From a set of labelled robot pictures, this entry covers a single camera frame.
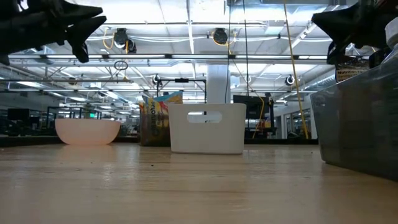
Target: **bin handle cutout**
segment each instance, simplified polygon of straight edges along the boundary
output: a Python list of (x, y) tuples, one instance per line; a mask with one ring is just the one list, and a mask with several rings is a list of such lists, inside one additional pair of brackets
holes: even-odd
[(187, 114), (189, 123), (219, 123), (223, 115), (219, 111), (191, 111)]

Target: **white plastic bin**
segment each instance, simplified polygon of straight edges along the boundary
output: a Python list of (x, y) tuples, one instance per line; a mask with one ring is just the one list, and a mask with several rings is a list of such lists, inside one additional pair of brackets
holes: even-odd
[(169, 105), (172, 152), (242, 154), (246, 105)]

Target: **table surface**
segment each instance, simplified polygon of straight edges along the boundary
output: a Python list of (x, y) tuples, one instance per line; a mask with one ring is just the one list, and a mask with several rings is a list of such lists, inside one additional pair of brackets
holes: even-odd
[(137, 144), (0, 149), (0, 222), (397, 223), (398, 184), (322, 162), (317, 146), (241, 156)]

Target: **colorful package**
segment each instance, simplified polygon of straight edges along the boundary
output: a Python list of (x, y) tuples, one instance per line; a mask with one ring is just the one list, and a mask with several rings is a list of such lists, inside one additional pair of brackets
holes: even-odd
[(182, 92), (149, 98), (143, 96), (141, 112), (141, 146), (170, 146), (169, 103), (182, 103)]

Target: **white bowl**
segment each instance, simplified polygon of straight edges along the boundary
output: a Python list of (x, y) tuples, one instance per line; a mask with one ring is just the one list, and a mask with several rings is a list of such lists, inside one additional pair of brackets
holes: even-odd
[(121, 123), (101, 119), (56, 119), (55, 130), (66, 144), (98, 146), (111, 143), (120, 130)]

